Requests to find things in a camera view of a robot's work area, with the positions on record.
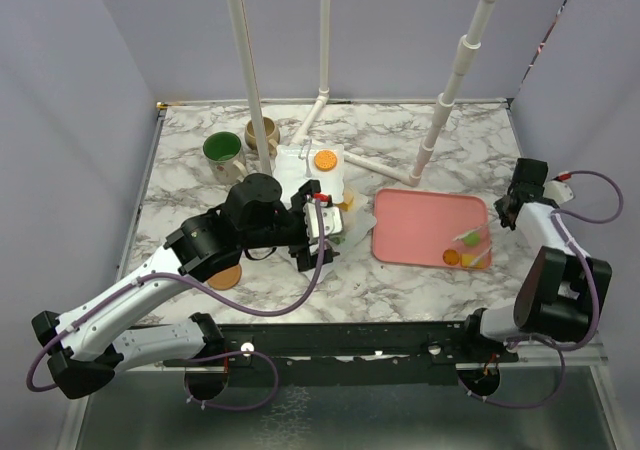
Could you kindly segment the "green swiss roll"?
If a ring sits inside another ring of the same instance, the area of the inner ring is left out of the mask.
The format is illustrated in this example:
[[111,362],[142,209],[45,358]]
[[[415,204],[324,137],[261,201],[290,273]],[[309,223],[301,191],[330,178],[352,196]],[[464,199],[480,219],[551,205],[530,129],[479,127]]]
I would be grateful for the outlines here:
[[346,235],[334,235],[329,238],[330,242],[334,245],[344,245],[349,242],[349,238]]

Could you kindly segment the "green round biscuit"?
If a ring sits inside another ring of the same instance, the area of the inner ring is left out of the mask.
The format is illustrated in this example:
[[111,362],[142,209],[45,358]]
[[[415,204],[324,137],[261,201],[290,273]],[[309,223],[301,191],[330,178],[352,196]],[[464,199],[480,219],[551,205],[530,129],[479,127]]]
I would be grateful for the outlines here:
[[478,232],[471,232],[462,237],[461,241],[467,247],[474,247],[480,244],[482,237]]

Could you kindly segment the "yellow sponge cake square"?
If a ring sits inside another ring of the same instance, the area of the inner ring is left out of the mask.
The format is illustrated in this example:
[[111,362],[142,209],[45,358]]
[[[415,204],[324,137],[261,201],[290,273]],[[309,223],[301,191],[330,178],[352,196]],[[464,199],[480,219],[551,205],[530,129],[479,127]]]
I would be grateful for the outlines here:
[[343,193],[343,201],[338,203],[337,207],[339,207],[343,212],[349,212],[354,205],[354,200],[354,194],[349,189],[347,189]]

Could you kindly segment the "three tier white stand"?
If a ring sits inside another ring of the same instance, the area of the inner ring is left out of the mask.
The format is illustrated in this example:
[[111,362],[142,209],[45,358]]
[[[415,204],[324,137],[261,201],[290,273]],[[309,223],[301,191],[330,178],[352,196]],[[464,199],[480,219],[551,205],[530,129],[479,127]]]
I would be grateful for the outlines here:
[[320,193],[340,208],[342,231],[325,235],[325,246],[335,252],[332,262],[324,262],[318,280],[335,270],[377,223],[365,210],[368,198],[345,183],[344,147],[309,139],[301,145],[280,145],[273,176],[282,187],[282,201],[292,207],[291,197],[309,180],[320,182]]

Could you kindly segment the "orange sandwich biscuit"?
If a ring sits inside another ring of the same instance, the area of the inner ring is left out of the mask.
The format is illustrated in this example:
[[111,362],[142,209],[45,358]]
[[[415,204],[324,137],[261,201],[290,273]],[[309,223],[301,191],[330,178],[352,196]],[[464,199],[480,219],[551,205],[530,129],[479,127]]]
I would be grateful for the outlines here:
[[329,149],[322,149],[314,155],[313,162],[317,170],[329,172],[337,167],[339,159],[336,152]]

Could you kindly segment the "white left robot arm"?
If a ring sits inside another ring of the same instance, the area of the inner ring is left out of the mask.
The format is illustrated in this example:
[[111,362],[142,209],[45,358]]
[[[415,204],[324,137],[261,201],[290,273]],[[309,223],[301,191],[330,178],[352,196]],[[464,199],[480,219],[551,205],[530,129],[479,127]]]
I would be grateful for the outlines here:
[[258,317],[299,308],[309,291],[281,310],[267,311],[244,307],[205,285],[251,251],[274,252],[279,247],[288,249],[299,271],[312,271],[312,278],[319,278],[323,265],[334,257],[329,237],[344,230],[341,211],[317,180],[305,182],[289,206],[281,197],[276,179],[251,174],[230,189],[222,204],[185,220],[140,267],[91,301],[61,314],[37,314],[32,328],[42,349],[36,359],[47,363],[52,377],[46,388],[79,399],[131,368],[168,360],[214,362],[227,346],[208,314],[196,313],[173,325],[137,325],[189,289]]

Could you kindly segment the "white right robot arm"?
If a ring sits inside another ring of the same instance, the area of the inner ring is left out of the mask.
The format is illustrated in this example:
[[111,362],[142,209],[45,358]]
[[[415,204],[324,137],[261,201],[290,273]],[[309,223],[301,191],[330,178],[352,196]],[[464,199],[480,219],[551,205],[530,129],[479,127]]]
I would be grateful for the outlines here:
[[461,353],[481,361],[499,342],[511,347],[538,339],[562,352],[575,351],[595,336],[612,278],[611,265],[584,250],[562,221],[564,215],[592,224],[610,223],[624,206],[619,186],[595,171],[564,172],[552,180],[592,175],[609,183],[618,206],[613,216],[595,219],[563,210],[548,195],[548,164],[520,158],[506,194],[494,203],[500,225],[520,231],[535,259],[515,302],[499,309],[478,309],[467,317],[459,337]]

